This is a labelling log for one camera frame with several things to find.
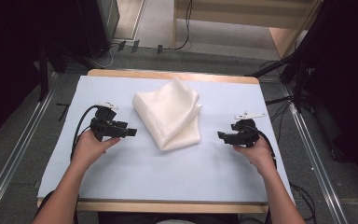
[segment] floor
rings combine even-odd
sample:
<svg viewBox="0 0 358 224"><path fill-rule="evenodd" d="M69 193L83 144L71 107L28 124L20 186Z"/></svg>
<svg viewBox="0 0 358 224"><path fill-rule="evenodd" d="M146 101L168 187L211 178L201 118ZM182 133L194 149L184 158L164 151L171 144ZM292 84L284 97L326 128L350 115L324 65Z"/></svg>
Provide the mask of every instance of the floor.
<svg viewBox="0 0 358 224"><path fill-rule="evenodd" d="M269 61L280 59L265 28L235 25L228 27L224 24L196 21L190 22L191 44L187 44L182 50L164 51L158 55L157 45L173 47L170 28L172 14L170 15L170 11L166 9L171 8L171 2L146 0L144 10L135 13L141 15L138 29L115 39L115 42L127 39L128 46L120 52L114 48L110 54L107 53L96 60L96 63L108 65L106 69L187 71L231 76L250 75ZM167 20L158 19L156 15ZM179 21L177 27L175 46L180 46L186 38L185 22ZM136 53L131 53L133 40L140 40L140 48ZM33 219L36 209L35 195L40 179L64 123L64 120L60 120L64 106L58 104L70 104L79 77L87 74L87 70L81 65L71 62L70 59L68 63L70 66L65 75L58 74L56 79L51 79L50 87L53 88L53 92L46 102L43 116L37 121L38 125L32 132L31 140L20 153L22 159L15 164L14 172L9 177L10 183L0 190L0 223L29 223ZM273 71L260 78L265 100L285 95L285 87L278 81L278 76L278 72ZM38 92L39 89L36 88L30 93L0 131L0 174L5 169L7 159L11 158L13 148L18 147L16 143L21 138L29 118L33 116L34 109L40 106L37 102ZM269 106L269 114L275 114L282 109L281 106L283 104ZM336 162L331 158L317 119L309 111L304 110L300 117L307 124L317 156L323 162L329 183L338 196L339 206L345 214L345 218L341 219L343 222L337 221L332 215L335 211L330 210L328 197L325 197L323 181L316 174L311 155L304 145L304 136L298 131L295 113L289 111L290 108L272 122L276 134L280 136L280 151L289 180L306 189L312 196L319 223L358 223L358 166L353 163ZM309 217L310 210L301 199L301 195L294 191L293 193L301 214ZM81 212L79 215L80 223L92 223L96 220L95 213L92 212ZM261 220L263 216L240 215Z"/></svg>

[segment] metal frame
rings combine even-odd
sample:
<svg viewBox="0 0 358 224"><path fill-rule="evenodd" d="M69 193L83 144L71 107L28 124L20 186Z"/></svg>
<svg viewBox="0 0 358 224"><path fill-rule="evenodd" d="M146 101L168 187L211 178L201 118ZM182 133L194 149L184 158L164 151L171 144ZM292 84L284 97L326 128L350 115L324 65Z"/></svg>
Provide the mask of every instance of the metal frame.
<svg viewBox="0 0 358 224"><path fill-rule="evenodd" d="M45 111L48 107L48 104L51 100L53 93L55 92L56 85L59 81L59 75L57 73L53 73L49 86L51 87L48 95L42 102L39 102L34 110L33 115L31 116L30 120L28 121L27 125L25 126L22 134L17 142L16 146L14 146L13 151L11 152L7 162L0 173L0 201L3 198L5 191L10 183L11 178L15 174L17 167L19 166L22 156L24 155L28 144L30 143L34 131L36 130L39 121L42 119Z"/></svg>
<svg viewBox="0 0 358 224"><path fill-rule="evenodd" d="M283 92L286 96L293 95L289 85L282 85ZM293 104L290 104L290 110L292 111L293 118L295 120L296 126L300 133L301 139L304 143L304 147L310 158L310 163L314 169L316 178L319 181L321 190L324 194L324 198L327 202L327 205L330 209L330 213L335 223L349 223L345 213L342 209L341 202L336 194L333 184L328 177L324 165L319 157L318 151L316 150L315 145L313 144L310 132L308 131L307 125L303 120L300 113L297 112L296 107Z"/></svg>

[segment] hand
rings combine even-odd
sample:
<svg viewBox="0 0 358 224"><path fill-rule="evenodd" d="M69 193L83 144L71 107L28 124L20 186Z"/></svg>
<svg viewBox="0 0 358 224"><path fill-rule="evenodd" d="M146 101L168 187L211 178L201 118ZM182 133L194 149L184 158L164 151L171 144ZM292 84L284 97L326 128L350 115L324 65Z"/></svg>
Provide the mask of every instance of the hand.
<svg viewBox="0 0 358 224"><path fill-rule="evenodd" d="M106 141L98 141L92 130L83 132L77 141L77 145L71 164L77 165L84 172L97 161L104 152L120 141L119 138L111 138Z"/></svg>
<svg viewBox="0 0 358 224"><path fill-rule="evenodd" d="M250 163L257 168L257 172L262 176L270 170L276 170L269 144L263 136L259 135L259 139L252 147L234 146L234 149L245 155Z"/></svg>

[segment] white fabric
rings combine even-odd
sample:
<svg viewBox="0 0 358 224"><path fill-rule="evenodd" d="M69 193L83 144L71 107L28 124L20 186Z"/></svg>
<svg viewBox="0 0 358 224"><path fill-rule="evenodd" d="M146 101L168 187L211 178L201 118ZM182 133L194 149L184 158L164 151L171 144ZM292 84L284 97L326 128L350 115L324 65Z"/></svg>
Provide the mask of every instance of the white fabric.
<svg viewBox="0 0 358 224"><path fill-rule="evenodd" d="M199 94L177 77L151 92L137 92L132 104L159 149L186 147L200 141Z"/></svg>

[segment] person's left hand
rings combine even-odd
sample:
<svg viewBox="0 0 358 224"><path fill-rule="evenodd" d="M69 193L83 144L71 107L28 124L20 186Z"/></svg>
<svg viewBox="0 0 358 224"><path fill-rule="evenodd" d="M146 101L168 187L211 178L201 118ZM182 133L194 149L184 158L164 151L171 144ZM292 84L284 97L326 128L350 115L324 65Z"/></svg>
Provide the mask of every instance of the person's left hand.
<svg viewBox="0 0 358 224"><path fill-rule="evenodd" d="M100 142L94 136L92 130L87 130L78 138L71 164L77 165L85 172L108 148L119 141L119 138L111 138Z"/></svg>

